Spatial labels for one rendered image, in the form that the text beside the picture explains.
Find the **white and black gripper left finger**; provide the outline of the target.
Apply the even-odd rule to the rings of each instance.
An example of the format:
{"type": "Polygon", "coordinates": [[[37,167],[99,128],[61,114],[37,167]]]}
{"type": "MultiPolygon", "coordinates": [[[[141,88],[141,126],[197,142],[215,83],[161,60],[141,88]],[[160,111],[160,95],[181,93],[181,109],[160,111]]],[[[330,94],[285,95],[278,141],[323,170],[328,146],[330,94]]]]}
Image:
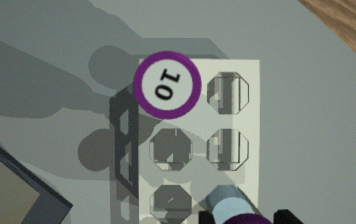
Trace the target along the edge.
{"type": "Polygon", "coordinates": [[[213,213],[199,211],[198,224],[216,224],[213,213]]]}

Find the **grey bench mat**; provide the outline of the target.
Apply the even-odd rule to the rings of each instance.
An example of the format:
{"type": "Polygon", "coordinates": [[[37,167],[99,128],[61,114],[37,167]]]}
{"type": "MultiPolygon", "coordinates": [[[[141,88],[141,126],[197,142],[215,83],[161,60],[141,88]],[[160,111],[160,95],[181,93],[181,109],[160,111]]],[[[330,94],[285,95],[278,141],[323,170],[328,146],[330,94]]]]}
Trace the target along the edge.
{"type": "Polygon", "coordinates": [[[356,224],[356,53],[298,0],[0,0],[0,147],[73,204],[139,224],[139,59],[260,62],[258,210],[356,224]]]}

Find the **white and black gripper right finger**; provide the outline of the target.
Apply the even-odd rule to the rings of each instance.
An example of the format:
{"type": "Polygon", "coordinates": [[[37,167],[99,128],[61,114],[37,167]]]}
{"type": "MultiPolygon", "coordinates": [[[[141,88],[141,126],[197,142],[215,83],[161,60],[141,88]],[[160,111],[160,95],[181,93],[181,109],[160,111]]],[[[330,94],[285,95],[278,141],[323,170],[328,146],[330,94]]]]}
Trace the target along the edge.
{"type": "Polygon", "coordinates": [[[279,209],[274,212],[273,224],[304,224],[288,209],[279,209]]]}

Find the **beige bucket adapter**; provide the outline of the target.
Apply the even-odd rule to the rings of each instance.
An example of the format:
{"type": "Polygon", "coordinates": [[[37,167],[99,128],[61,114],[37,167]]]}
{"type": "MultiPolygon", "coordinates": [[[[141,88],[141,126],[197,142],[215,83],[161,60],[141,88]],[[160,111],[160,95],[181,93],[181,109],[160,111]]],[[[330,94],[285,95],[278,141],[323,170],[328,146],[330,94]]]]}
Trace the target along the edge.
{"type": "Polygon", "coordinates": [[[0,161],[0,224],[21,224],[39,196],[0,161]]]}

